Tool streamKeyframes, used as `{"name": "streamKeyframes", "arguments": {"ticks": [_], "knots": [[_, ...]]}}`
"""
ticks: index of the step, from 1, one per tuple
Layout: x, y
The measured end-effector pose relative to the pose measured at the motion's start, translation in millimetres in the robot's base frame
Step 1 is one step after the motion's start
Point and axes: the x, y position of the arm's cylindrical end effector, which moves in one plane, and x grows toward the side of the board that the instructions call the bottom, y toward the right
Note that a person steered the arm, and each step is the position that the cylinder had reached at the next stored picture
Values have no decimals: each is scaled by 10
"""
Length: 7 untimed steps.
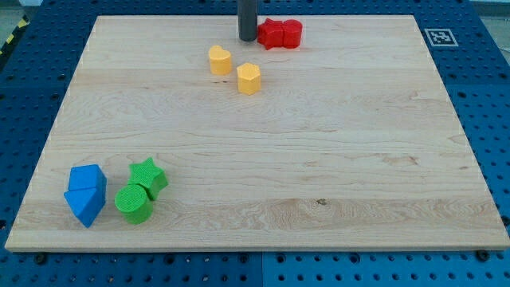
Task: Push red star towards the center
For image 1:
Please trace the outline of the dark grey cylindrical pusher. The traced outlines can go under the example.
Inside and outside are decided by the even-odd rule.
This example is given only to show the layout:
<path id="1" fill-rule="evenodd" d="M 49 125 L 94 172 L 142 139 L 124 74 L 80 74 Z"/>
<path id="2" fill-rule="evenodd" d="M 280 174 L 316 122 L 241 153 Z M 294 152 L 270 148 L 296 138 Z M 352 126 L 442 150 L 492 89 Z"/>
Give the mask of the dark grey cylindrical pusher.
<path id="1" fill-rule="evenodd" d="M 257 0 L 237 1 L 238 36 L 242 41 L 257 39 Z"/>

